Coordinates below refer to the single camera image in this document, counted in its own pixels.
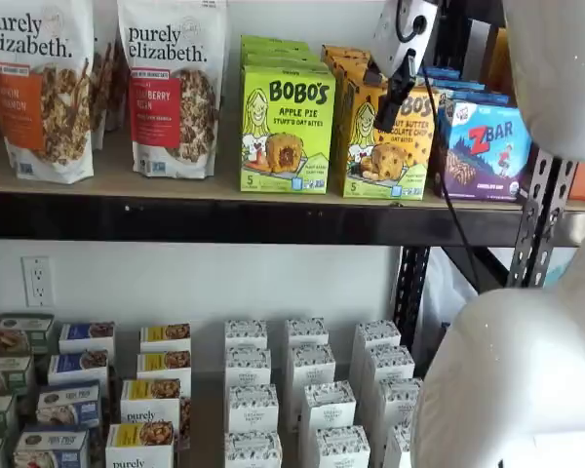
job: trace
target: orange label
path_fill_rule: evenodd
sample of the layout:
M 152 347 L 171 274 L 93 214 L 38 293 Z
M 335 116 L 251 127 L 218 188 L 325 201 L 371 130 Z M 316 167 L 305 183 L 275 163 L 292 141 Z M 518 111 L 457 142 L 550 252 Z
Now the orange label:
M 43 148 L 41 75 L 26 65 L 0 63 L 0 124 L 9 143 Z

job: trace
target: electrical outlet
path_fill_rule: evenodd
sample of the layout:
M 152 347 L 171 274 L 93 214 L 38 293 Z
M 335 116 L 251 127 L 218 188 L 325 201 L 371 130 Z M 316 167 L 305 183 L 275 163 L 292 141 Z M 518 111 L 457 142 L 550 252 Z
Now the electrical outlet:
M 54 307 L 50 259 L 46 256 L 23 256 L 21 267 L 28 307 Z

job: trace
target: purely elizabeth granola bag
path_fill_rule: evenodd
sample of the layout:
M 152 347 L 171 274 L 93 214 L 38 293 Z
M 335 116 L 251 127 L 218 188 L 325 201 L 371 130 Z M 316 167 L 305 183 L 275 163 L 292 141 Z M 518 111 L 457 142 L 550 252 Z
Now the purely elizabeth granola bag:
M 213 174 L 226 8 L 225 0 L 119 0 L 135 171 Z
M 18 177 L 94 174 L 91 0 L 0 0 L 0 124 Z

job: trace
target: green box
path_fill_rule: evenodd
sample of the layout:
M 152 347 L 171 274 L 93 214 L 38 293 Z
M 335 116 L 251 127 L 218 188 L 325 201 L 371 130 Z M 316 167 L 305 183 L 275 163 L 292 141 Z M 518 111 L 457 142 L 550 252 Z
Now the green box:
M 243 81 L 241 190 L 325 193 L 333 75 L 247 65 Z

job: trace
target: cartoon character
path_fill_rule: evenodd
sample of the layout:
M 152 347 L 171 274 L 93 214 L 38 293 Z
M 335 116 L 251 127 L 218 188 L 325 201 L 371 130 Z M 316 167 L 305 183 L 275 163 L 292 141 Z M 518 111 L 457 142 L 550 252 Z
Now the cartoon character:
M 271 133 L 267 122 L 269 101 L 266 93 L 258 88 L 247 99 L 243 119 L 243 157 L 258 167 L 266 163 L 266 139 Z
M 500 176 L 506 177 L 509 163 L 511 162 L 511 150 L 514 149 L 511 144 L 505 146 L 505 150 L 498 153 L 498 167 L 500 168 Z
M 365 156 L 371 156 L 374 147 L 374 135 L 372 134 L 374 116 L 375 111 L 370 102 L 365 102 L 358 108 L 349 146 L 349 166 L 360 163 Z

